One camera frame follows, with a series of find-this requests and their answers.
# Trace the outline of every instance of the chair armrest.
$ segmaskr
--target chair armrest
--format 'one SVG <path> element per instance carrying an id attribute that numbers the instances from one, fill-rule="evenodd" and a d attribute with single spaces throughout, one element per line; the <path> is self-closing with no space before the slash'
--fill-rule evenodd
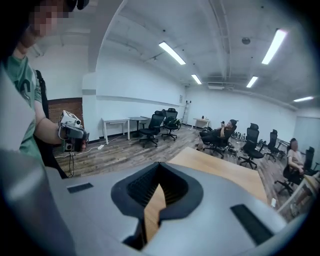
<path id="1" fill-rule="evenodd" d="M 262 142 L 262 147 L 260 148 L 259 152 L 261 152 L 261 150 L 262 150 L 264 147 L 267 147 L 267 146 L 268 146 L 268 144 Z"/>

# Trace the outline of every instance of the green t-shirt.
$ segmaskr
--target green t-shirt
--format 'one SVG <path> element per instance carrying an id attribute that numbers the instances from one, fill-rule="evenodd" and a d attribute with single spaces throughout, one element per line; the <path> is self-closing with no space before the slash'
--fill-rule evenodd
<path id="1" fill-rule="evenodd" d="M 18 92 L 20 92 L 29 106 L 35 110 L 35 101 L 42 102 L 41 91 L 36 72 L 29 66 L 28 58 L 25 56 L 23 59 L 19 59 L 10 56 L 4 63 L 4 69 Z M 20 152 L 39 159 L 43 164 L 40 151 L 34 139 L 35 128 L 36 117 L 34 117 L 23 137 Z"/>

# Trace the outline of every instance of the light wood table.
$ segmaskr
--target light wood table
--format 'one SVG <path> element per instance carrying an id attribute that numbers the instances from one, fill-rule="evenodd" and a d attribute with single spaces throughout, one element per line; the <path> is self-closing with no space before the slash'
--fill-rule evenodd
<path id="1" fill-rule="evenodd" d="M 186 147 L 168 163 L 226 178 L 244 188 L 257 199 L 268 204 L 264 185 L 256 170 L 222 160 L 190 147 Z M 149 204 L 144 209 L 148 241 L 150 241 L 157 232 L 159 211 L 165 207 L 165 195 L 162 188 L 158 186 Z"/>

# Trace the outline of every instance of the person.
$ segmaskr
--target person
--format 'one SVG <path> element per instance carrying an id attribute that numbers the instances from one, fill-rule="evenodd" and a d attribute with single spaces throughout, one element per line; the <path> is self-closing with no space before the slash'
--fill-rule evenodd
<path id="1" fill-rule="evenodd" d="M 300 175 L 304 174 L 304 163 L 301 153 L 298 151 L 298 141 L 295 138 L 290 140 L 287 159 L 291 170 L 299 171 Z"/>
<path id="2" fill-rule="evenodd" d="M 65 16 L 65 13 L 72 11 L 72 8 L 75 7 L 70 7 L 68 4 L 76 2 L 67 0 L 40 1 L 29 13 L 26 28 L 18 37 L 12 55 L 3 60 L 4 70 L 12 81 L 12 86 L 15 86 L 35 112 L 35 118 L 24 135 L 19 151 L 37 158 L 43 165 L 34 135 L 47 144 L 56 145 L 61 144 L 62 141 L 58 136 L 58 125 L 50 121 L 43 110 L 39 80 L 35 70 L 30 67 L 27 53 L 31 46 L 57 26 L 59 18 Z M 85 140 L 82 142 L 81 149 L 86 149 Z"/>
<path id="3" fill-rule="evenodd" d="M 231 119 L 226 125 L 224 122 L 221 123 L 221 127 L 211 131 L 211 132 L 200 132 L 200 142 L 197 145 L 196 150 L 200 151 L 204 144 L 215 143 L 221 138 L 229 138 L 234 132 L 234 127 L 237 124 L 237 121 Z"/>

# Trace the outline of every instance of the seated man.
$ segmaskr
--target seated man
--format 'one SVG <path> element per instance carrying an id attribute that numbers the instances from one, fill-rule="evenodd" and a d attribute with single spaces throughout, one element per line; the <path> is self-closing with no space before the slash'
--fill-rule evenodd
<path id="1" fill-rule="evenodd" d="M 199 135 L 202 141 L 200 140 L 196 150 L 200 151 L 203 148 L 204 143 L 215 143 L 219 140 L 218 137 L 229 138 L 234 132 L 234 126 L 236 124 L 237 121 L 231 119 L 226 125 L 224 123 L 221 123 L 221 127 L 213 130 L 212 132 L 200 132 Z"/>

